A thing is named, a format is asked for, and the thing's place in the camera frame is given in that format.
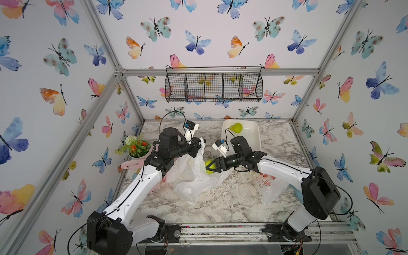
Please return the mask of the green pear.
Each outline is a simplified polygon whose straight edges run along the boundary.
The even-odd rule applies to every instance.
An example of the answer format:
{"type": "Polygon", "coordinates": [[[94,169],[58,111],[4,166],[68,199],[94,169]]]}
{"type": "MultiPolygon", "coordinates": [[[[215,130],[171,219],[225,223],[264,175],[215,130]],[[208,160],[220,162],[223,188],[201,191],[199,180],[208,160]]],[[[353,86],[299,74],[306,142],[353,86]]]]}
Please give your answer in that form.
{"type": "Polygon", "coordinates": [[[228,129],[234,133],[241,133],[243,130],[243,126],[241,123],[235,123],[231,125],[228,129]]]}
{"type": "Polygon", "coordinates": [[[213,174],[215,173],[216,170],[216,164],[212,164],[212,159],[209,159],[205,162],[205,167],[206,167],[206,173],[207,174],[213,174]]]}

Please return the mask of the lemon print plastic bag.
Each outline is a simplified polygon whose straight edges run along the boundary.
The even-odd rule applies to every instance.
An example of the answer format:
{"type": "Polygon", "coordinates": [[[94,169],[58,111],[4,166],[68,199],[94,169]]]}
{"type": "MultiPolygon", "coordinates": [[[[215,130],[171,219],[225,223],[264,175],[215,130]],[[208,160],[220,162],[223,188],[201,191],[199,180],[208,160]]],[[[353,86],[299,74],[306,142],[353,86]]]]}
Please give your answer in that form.
{"type": "Polygon", "coordinates": [[[188,154],[178,158],[164,177],[164,182],[171,185],[173,192],[191,205],[199,202],[204,191],[219,187],[232,173],[231,170],[207,173],[204,161],[206,144],[203,138],[200,138],[200,144],[201,148],[195,158],[188,154]]]}

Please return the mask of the clear white plastic bag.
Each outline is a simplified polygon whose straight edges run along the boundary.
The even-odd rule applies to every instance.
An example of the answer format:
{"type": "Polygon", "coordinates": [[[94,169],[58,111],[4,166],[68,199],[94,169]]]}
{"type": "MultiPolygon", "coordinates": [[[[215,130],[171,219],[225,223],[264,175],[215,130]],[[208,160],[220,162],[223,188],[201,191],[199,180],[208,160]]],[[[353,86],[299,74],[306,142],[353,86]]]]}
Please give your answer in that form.
{"type": "Polygon", "coordinates": [[[289,187],[287,182],[268,174],[254,173],[252,177],[264,206],[271,205],[289,187]]]}

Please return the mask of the pink plastic bag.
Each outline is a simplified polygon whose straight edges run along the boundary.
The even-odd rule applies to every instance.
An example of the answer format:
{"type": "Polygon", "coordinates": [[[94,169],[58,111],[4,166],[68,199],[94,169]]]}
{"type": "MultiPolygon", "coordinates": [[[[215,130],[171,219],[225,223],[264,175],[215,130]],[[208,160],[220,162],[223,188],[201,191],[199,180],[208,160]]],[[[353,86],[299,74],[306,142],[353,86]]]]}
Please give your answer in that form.
{"type": "Polygon", "coordinates": [[[145,162],[145,158],[136,158],[132,160],[128,160],[121,164],[121,168],[123,170],[134,170],[143,168],[145,162]]]}

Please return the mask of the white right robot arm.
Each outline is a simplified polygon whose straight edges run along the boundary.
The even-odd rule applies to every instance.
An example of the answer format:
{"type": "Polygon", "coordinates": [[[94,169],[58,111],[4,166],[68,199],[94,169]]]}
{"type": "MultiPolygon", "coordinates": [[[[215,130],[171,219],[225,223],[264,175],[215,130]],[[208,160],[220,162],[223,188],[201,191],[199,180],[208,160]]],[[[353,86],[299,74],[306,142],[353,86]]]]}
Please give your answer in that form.
{"type": "Polygon", "coordinates": [[[234,154],[221,156],[206,164],[206,170],[223,172],[242,166],[247,171],[278,178],[301,191],[303,205],[285,220],[281,232],[290,241],[297,239],[316,220],[325,220],[341,195],[322,167],[302,168],[276,160],[265,152],[253,151],[243,136],[231,140],[234,154]]]}

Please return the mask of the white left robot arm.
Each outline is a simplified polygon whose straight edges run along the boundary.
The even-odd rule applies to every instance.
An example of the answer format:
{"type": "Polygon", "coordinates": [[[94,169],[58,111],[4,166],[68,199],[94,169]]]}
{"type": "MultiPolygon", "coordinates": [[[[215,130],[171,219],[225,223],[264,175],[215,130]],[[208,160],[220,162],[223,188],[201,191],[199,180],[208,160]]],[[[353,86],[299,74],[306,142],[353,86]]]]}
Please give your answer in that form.
{"type": "Polygon", "coordinates": [[[195,158],[205,147],[203,138],[185,138],[173,127],[159,135],[158,149],[144,160],[141,172],[112,204],[87,219],[87,248],[99,255],[126,255],[132,246],[151,240],[162,242],[165,221],[153,215],[131,224],[138,207],[154,186],[159,184],[175,160],[184,155],[195,158]]]}

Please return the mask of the white rectangular tray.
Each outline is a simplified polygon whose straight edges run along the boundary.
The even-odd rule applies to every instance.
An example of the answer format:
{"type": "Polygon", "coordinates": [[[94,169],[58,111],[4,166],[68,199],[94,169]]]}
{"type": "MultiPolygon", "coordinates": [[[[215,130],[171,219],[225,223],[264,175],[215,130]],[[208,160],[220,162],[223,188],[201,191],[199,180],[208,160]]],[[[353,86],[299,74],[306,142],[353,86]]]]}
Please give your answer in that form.
{"type": "Polygon", "coordinates": [[[231,145],[231,139],[238,136],[243,136],[254,152],[262,150],[259,126],[256,122],[248,120],[228,119],[223,122],[221,136],[221,140],[227,141],[228,144],[229,150],[227,152],[227,155],[232,155],[235,153],[231,145]],[[231,126],[235,124],[242,125],[241,132],[236,133],[234,131],[235,129],[231,128],[231,126]]]}

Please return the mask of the green pear top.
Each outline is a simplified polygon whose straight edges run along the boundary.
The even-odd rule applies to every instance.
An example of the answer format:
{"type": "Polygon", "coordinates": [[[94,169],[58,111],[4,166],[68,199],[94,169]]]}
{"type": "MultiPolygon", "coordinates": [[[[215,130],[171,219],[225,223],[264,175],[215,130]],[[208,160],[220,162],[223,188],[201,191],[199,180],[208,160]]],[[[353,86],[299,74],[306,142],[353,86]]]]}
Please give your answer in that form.
{"type": "Polygon", "coordinates": [[[243,130],[243,126],[241,123],[235,123],[231,125],[228,129],[234,133],[241,133],[243,130]]]}

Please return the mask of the potted flower plant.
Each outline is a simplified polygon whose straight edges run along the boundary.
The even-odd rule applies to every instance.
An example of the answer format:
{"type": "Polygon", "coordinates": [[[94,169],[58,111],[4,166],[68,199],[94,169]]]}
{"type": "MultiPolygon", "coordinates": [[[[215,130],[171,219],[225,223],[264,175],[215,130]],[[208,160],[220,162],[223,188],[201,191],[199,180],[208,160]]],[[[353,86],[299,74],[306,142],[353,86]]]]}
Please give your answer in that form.
{"type": "Polygon", "coordinates": [[[152,143],[145,140],[143,136],[127,136],[115,153],[118,155],[127,153],[132,158],[142,158],[149,153],[151,148],[152,143]]]}

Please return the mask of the light blue dustpan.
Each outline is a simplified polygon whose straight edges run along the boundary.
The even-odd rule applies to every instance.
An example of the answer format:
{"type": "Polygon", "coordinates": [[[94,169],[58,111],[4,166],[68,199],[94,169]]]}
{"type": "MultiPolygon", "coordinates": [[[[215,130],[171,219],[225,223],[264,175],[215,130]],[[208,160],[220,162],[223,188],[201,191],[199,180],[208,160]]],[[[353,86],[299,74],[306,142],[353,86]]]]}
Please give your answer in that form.
{"type": "Polygon", "coordinates": [[[300,203],[303,204],[304,200],[303,200],[303,194],[302,194],[302,192],[299,191],[299,190],[296,189],[296,188],[293,188],[293,189],[294,189],[294,193],[295,193],[296,198],[298,199],[298,201],[299,201],[300,203]]]}

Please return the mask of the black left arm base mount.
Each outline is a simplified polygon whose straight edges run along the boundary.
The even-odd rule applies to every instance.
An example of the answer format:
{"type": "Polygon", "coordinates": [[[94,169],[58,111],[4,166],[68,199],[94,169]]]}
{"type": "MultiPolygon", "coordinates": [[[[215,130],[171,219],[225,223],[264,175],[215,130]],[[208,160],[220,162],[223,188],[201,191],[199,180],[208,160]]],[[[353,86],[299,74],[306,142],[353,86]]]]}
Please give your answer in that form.
{"type": "Polygon", "coordinates": [[[157,230],[155,235],[151,238],[143,240],[141,243],[179,243],[181,237],[181,226],[167,224],[165,220],[154,216],[148,215],[146,220],[149,223],[154,223],[157,225],[157,230]]]}

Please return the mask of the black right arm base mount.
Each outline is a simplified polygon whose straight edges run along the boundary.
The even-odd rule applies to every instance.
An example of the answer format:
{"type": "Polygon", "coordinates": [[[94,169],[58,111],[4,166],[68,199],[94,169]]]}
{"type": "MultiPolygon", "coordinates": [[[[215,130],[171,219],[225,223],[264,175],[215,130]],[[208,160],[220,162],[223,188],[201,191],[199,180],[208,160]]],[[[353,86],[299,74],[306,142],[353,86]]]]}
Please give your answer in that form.
{"type": "Polygon", "coordinates": [[[293,211],[284,223],[266,224],[261,228],[261,232],[267,236],[268,242],[311,242],[311,232],[308,225],[313,223],[316,218],[311,215],[296,215],[293,211]],[[304,226],[301,231],[297,231],[289,222],[295,222],[295,225],[304,226]]]}

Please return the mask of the aluminium front rail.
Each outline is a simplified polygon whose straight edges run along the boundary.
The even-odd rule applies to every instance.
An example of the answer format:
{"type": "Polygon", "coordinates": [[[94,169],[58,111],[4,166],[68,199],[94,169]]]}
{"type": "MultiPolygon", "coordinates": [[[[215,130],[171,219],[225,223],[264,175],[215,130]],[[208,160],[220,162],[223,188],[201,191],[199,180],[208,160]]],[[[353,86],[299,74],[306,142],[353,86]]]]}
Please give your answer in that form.
{"type": "Polygon", "coordinates": [[[311,242],[268,242],[261,232],[266,224],[273,223],[198,223],[172,224],[181,226],[179,243],[138,243],[137,245],[255,245],[255,244],[356,244],[357,239],[347,223],[319,222],[308,226],[311,242]]]}

